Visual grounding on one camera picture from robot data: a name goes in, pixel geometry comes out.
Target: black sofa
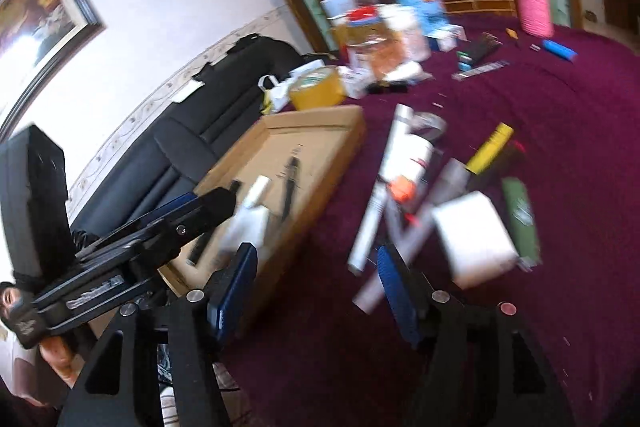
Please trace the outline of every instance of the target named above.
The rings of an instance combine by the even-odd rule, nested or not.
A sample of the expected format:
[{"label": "black sofa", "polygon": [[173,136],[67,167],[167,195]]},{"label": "black sofa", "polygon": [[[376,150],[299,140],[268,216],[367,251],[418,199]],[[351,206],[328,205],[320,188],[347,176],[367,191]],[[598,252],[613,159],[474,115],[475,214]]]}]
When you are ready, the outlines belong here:
[{"label": "black sofa", "polygon": [[131,219],[193,190],[207,171],[260,118],[264,74],[283,80],[311,55],[257,34],[197,75],[204,86],[172,103],[109,172],[71,230],[104,237]]}]

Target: silver screw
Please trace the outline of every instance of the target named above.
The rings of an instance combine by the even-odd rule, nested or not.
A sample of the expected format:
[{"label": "silver screw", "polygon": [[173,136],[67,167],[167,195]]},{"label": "silver screw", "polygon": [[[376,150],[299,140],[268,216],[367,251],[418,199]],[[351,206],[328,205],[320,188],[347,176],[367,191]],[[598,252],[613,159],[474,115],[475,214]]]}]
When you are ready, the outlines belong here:
[{"label": "silver screw", "polygon": [[436,290],[431,294],[431,298],[436,301],[439,302],[440,304],[444,304],[446,302],[449,302],[449,294],[444,291],[444,290]]},{"label": "silver screw", "polygon": [[120,307],[120,315],[129,317],[129,315],[133,315],[137,309],[138,307],[135,304],[128,302]]},{"label": "silver screw", "polygon": [[510,302],[503,302],[500,303],[500,311],[505,315],[509,315],[511,317],[511,315],[516,314],[517,309],[516,306],[514,306]]},{"label": "silver screw", "polygon": [[187,293],[187,300],[189,302],[202,301],[203,297],[204,297],[204,291],[202,290],[191,290],[189,293]]}]

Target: decorative wall border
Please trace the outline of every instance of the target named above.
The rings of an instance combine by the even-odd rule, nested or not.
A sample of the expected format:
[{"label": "decorative wall border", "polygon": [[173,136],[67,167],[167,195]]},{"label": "decorative wall border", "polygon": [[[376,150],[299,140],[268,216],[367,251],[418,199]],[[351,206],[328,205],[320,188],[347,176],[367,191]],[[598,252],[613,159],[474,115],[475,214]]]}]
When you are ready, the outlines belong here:
[{"label": "decorative wall border", "polygon": [[116,165],[136,138],[168,107],[175,93],[195,73],[200,71],[207,62],[215,64],[223,58],[238,39],[252,33],[269,34],[270,26],[286,23],[285,18],[295,23],[295,18],[290,12],[289,6],[286,5],[280,6],[229,33],[189,61],[185,67],[172,74],[158,89],[146,97],[105,141],[69,188],[69,199],[66,202],[66,215],[69,222],[76,219],[82,206],[89,200],[111,168]]}]

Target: purple blanket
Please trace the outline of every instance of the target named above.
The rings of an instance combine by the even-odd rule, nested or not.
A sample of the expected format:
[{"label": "purple blanket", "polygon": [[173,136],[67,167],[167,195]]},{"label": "purple blanket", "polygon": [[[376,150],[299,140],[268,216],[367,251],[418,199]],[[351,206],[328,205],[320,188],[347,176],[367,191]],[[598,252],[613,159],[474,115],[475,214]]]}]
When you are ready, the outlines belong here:
[{"label": "purple blanket", "polygon": [[[501,121],[526,147],[511,174],[527,185],[543,265],[532,273],[514,269],[464,298],[516,304],[577,424],[601,421],[640,367],[640,58],[608,39],[557,28],[554,39],[578,53],[570,63],[530,50],[539,39],[521,31],[516,48],[504,29],[518,29],[517,20],[454,22],[471,38],[493,32],[504,45],[489,61],[511,65],[457,82],[450,77],[455,51],[438,53],[424,63],[435,80],[358,101],[367,121],[361,153],[271,304],[225,353],[230,372],[274,425],[400,425],[422,369],[386,302],[372,315],[351,303],[366,279],[346,268],[396,103],[442,115],[449,129],[438,146],[463,162]],[[497,185],[487,194],[499,197]],[[433,235],[415,266],[435,287],[456,291]]]}]

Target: picture frame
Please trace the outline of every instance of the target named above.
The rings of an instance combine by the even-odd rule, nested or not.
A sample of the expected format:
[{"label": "picture frame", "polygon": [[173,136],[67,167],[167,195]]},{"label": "picture frame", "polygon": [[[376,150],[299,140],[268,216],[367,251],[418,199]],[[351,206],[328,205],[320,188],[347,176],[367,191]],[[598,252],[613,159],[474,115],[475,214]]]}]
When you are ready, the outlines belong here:
[{"label": "picture frame", "polygon": [[88,0],[0,0],[0,143],[56,71],[102,28]]}]

